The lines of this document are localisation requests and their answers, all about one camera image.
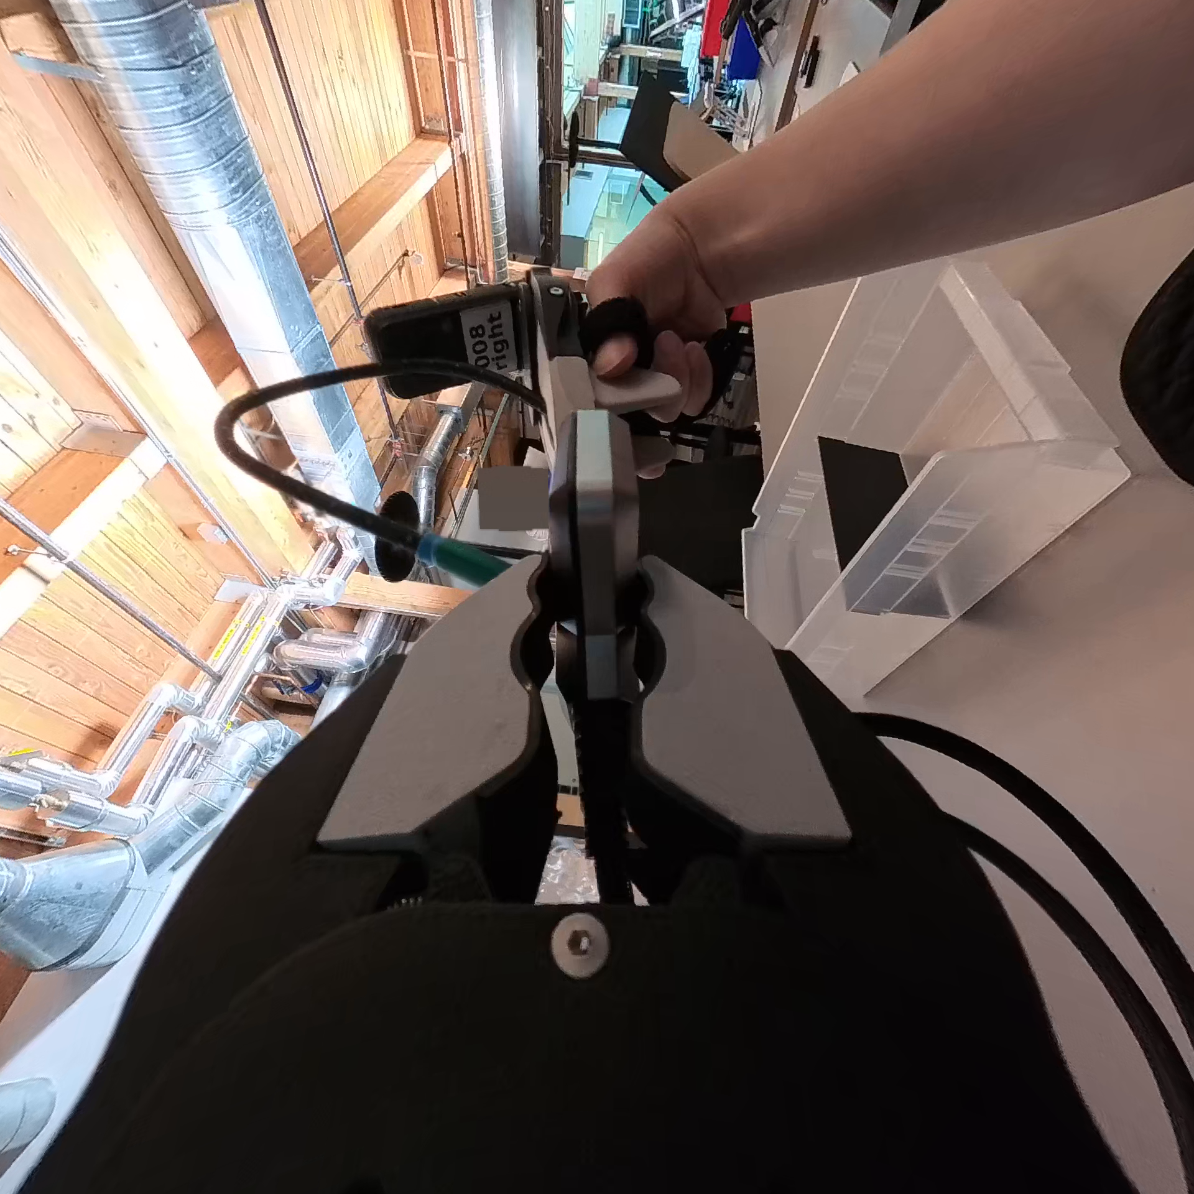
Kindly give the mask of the black round disc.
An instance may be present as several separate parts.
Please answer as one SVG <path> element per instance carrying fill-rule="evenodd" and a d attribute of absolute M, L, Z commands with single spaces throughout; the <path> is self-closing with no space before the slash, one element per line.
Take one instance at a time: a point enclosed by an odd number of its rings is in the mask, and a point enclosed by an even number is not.
<path fill-rule="evenodd" d="M 400 582 L 410 577 L 418 562 L 417 546 L 422 537 L 419 507 L 409 491 L 396 490 L 384 499 L 378 515 L 406 533 L 406 539 L 401 543 L 380 535 L 374 536 L 374 560 L 380 576 L 388 581 Z"/>

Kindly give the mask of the large silver ventilation duct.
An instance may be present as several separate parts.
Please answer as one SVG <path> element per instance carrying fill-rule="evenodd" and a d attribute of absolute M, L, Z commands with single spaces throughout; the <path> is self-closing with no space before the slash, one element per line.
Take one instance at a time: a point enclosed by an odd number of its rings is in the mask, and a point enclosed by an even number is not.
<path fill-rule="evenodd" d="M 250 380 L 332 370 L 212 29 L 186 1 L 53 1 Z"/>

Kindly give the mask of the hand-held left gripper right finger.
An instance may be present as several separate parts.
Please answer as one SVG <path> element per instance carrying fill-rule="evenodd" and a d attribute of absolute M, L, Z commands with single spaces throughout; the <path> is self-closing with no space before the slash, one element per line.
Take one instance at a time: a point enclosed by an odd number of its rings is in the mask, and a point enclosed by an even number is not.
<path fill-rule="evenodd" d="M 703 859 L 848 848 L 840 799 L 768 639 L 658 556 L 639 564 L 625 815 L 629 873 L 650 904 Z"/>

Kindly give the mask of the slim ribbed silver duct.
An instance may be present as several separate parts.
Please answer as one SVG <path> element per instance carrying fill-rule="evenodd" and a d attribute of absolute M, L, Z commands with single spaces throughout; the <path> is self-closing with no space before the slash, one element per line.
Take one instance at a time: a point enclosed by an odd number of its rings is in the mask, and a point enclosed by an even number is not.
<path fill-rule="evenodd" d="M 472 22 L 479 59 L 479 92 L 483 112 L 483 156 L 487 177 L 487 205 L 494 253 L 494 280 L 509 280 L 508 227 L 504 204 L 501 159 L 500 88 L 495 45 L 494 2 L 474 1 Z"/>

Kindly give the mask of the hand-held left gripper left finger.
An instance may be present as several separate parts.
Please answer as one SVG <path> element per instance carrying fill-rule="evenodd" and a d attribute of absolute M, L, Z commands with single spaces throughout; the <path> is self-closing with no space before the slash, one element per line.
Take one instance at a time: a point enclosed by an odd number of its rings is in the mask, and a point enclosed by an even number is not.
<path fill-rule="evenodd" d="M 317 834 L 328 850 L 431 864 L 468 858 L 500 903 L 532 903 L 557 823 L 541 696 L 552 668 L 537 591 L 513 562 L 406 655 Z"/>

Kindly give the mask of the person's right forearm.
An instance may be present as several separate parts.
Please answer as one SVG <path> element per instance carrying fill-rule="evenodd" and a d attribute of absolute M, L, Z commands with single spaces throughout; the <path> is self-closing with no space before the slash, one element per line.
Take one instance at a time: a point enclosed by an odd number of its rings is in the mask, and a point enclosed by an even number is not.
<path fill-rule="evenodd" d="M 733 304 L 987 247 L 1191 184 L 1192 4 L 946 2 L 685 186 Z"/>

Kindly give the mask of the thin black cable green plug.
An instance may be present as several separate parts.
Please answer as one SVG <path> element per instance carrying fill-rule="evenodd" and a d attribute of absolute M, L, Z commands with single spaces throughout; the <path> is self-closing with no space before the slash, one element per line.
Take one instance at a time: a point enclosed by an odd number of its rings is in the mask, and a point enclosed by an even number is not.
<path fill-rule="evenodd" d="M 411 380 L 415 374 L 475 381 L 483 388 L 501 390 L 536 413 L 546 413 L 545 400 L 536 389 L 488 368 L 441 359 L 381 360 L 278 381 L 223 404 L 216 414 L 213 430 L 216 446 L 226 460 L 278 494 L 306 504 L 320 515 L 328 515 L 352 529 L 366 532 L 381 543 L 403 548 L 421 564 L 445 569 L 456 578 L 483 586 L 507 570 L 508 561 L 491 556 L 482 546 L 467 545 L 430 531 L 402 527 L 388 516 L 311 487 L 254 458 L 235 439 L 237 425 L 243 415 L 291 396 L 347 381 L 382 377 Z"/>

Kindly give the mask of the grey multiport adapter hub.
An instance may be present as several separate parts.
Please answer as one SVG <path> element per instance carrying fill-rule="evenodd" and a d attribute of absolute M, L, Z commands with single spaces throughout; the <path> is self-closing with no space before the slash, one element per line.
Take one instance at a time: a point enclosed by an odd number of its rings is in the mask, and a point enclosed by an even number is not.
<path fill-rule="evenodd" d="M 578 410 L 560 429 L 548 498 L 550 617 L 569 700 L 631 701 L 644 589 L 638 574 L 638 478 L 627 425 Z"/>

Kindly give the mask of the black mesh pad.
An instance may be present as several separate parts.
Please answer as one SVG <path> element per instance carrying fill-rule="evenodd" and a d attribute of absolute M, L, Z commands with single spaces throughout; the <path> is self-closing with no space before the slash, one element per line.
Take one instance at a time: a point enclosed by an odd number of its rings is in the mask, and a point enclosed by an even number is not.
<path fill-rule="evenodd" d="M 1126 409 L 1162 463 L 1192 484 L 1192 254 L 1173 270 L 1126 336 L 1118 380 Z"/>

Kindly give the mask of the small clear plastic bin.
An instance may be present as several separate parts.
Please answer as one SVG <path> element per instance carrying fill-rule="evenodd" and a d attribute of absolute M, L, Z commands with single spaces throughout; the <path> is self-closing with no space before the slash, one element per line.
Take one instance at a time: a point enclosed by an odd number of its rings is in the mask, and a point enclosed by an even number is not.
<path fill-rule="evenodd" d="M 844 607 L 955 619 L 1129 475 L 1091 441 L 937 452 L 844 569 Z"/>

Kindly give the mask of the person's right hand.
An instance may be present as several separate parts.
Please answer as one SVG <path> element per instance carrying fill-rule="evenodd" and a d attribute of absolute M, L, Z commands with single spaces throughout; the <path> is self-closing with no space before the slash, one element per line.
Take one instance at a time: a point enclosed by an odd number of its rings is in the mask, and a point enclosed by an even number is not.
<path fill-rule="evenodd" d="M 703 175 L 659 204 L 591 272 L 590 308 L 621 299 L 642 307 L 652 333 L 651 368 L 674 377 L 679 394 L 650 410 L 659 422 L 699 413 L 711 398 L 712 368 L 703 344 L 725 312 L 749 302 L 740 276 L 749 243 L 729 213 L 733 190 Z"/>

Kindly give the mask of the large clear plastic bin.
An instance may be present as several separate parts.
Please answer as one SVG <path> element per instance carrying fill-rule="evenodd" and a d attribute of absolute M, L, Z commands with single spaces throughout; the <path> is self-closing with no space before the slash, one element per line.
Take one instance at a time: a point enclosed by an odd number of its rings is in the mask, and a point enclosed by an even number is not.
<path fill-rule="evenodd" d="M 844 607 L 843 572 L 879 523 L 937 452 L 1059 441 L 1118 446 L 985 263 L 858 279 L 741 536 L 748 619 L 840 699 L 860 700 L 966 613 Z"/>

